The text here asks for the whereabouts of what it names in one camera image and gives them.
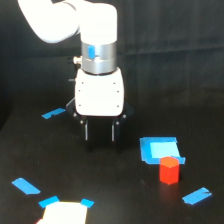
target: blue tape strip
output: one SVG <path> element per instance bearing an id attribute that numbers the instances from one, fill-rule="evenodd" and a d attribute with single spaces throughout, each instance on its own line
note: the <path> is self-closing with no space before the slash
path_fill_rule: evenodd
<path id="1" fill-rule="evenodd" d="M 42 208 L 46 208 L 46 206 L 50 205 L 50 204 L 53 204 L 55 202 L 58 202 L 59 199 L 57 196 L 54 196 L 54 197 L 51 197 L 51 198 L 48 198 L 44 201 L 41 201 L 39 202 L 39 205 L 42 207 Z"/>
<path id="2" fill-rule="evenodd" d="M 87 200 L 87 199 L 82 199 L 81 205 L 85 205 L 87 208 L 91 208 L 93 206 L 94 202 Z"/>
<path id="3" fill-rule="evenodd" d="M 162 138 L 157 138 L 157 137 L 145 137 L 145 138 L 140 138 L 140 148 L 141 148 L 141 158 L 142 161 L 145 161 L 147 164 L 160 164 L 160 158 L 152 158 L 152 153 L 151 153 L 151 146 L 150 143 L 155 141 L 162 140 L 162 142 L 177 142 L 176 138 L 174 137 L 162 137 Z M 186 158 L 185 157 L 174 157 L 179 160 L 179 164 L 185 164 Z"/>
<path id="4" fill-rule="evenodd" d="M 52 115 L 58 115 L 58 114 L 63 113 L 64 111 L 65 111 L 65 109 L 59 108 L 59 109 L 53 110 L 49 113 L 42 115 L 42 117 L 45 119 L 49 119 Z"/>
<path id="5" fill-rule="evenodd" d="M 89 53 L 89 58 L 94 59 L 95 58 L 95 47 L 92 45 L 88 46 L 88 53 Z"/>
<path id="6" fill-rule="evenodd" d="M 19 188 L 21 191 L 23 191 L 25 194 L 39 194 L 40 191 L 35 188 L 32 184 L 24 180 L 23 178 L 18 178 L 15 181 L 12 182 L 14 186 Z"/>
<path id="7" fill-rule="evenodd" d="M 185 203 L 194 205 L 195 203 L 211 196 L 212 194 L 208 189 L 202 187 L 201 189 L 194 191 L 193 193 L 183 197 Z"/>

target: black table surface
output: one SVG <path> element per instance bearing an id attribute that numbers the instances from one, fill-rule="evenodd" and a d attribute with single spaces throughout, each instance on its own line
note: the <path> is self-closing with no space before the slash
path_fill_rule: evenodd
<path id="1" fill-rule="evenodd" d="M 111 124 L 92 120 L 93 148 L 80 144 L 79 124 L 64 112 L 48 120 L 52 105 L 17 106 L 0 132 L 0 223 L 31 224 L 42 218 L 38 202 L 95 202 L 86 224 L 224 223 L 224 109 L 145 109 L 124 125 L 122 147 L 110 146 Z M 159 181 L 159 166 L 141 161 L 140 137 L 176 137 L 181 156 L 178 184 Z M 41 190 L 25 195 L 12 181 Z M 182 197 L 206 187 L 212 196 L 188 205 Z"/>

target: blue tape piece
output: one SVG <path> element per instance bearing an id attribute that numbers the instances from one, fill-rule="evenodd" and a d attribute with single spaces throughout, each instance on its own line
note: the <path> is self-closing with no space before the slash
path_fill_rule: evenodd
<path id="1" fill-rule="evenodd" d="M 183 197 L 185 203 L 194 205 L 195 203 L 211 196 L 212 194 L 209 192 L 208 189 L 202 187 L 201 189 Z"/>
<path id="2" fill-rule="evenodd" d="M 88 54 L 89 58 L 94 59 L 95 58 L 95 47 L 90 45 L 88 46 Z"/>
<path id="3" fill-rule="evenodd" d="M 93 206 L 94 202 L 87 200 L 87 199 L 82 199 L 81 205 L 85 205 L 87 208 L 91 208 Z"/>
<path id="4" fill-rule="evenodd" d="M 39 202 L 39 205 L 42 207 L 42 208 L 46 208 L 46 206 L 50 205 L 50 204 L 53 204 L 55 202 L 58 202 L 59 199 L 57 196 L 54 196 L 54 197 L 51 197 L 51 198 L 48 198 L 44 201 L 41 201 Z"/>
<path id="5" fill-rule="evenodd" d="M 160 139 L 159 137 L 145 137 L 145 138 L 140 138 L 140 148 L 141 148 L 141 158 L 142 161 L 145 161 L 147 164 L 160 164 L 160 158 L 152 158 L 152 152 L 151 152 L 151 142 L 158 141 L 157 139 Z M 167 140 L 168 142 L 177 142 L 176 138 L 174 137 L 163 137 L 161 138 L 162 141 L 164 142 Z M 185 164 L 186 158 L 185 157 L 174 157 L 178 159 L 179 164 Z"/>
<path id="6" fill-rule="evenodd" d="M 19 188 L 21 191 L 23 191 L 25 194 L 39 194 L 40 191 L 35 188 L 32 184 L 24 180 L 23 178 L 18 178 L 15 181 L 12 182 L 14 186 Z"/>
<path id="7" fill-rule="evenodd" d="M 63 113 L 64 111 L 65 111 L 65 109 L 59 108 L 59 109 L 53 110 L 49 113 L 42 115 L 42 117 L 45 119 L 49 119 L 49 118 L 51 118 L 52 115 L 58 115 L 58 114 Z"/>

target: white paper square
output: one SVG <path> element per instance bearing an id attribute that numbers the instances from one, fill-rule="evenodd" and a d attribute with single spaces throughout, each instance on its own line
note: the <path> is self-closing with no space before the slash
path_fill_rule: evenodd
<path id="1" fill-rule="evenodd" d="M 180 157 L 176 142 L 151 142 L 152 158 Z"/>
<path id="2" fill-rule="evenodd" d="M 55 202 L 46 207 L 44 224 L 85 224 L 87 207 L 74 202 Z"/>

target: red cube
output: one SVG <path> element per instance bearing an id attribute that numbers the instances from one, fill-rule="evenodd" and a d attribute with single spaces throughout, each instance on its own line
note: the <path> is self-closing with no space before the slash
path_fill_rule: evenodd
<path id="1" fill-rule="evenodd" d="M 160 181 L 166 184 L 174 184 L 179 181 L 179 161 L 173 157 L 160 159 Z"/>

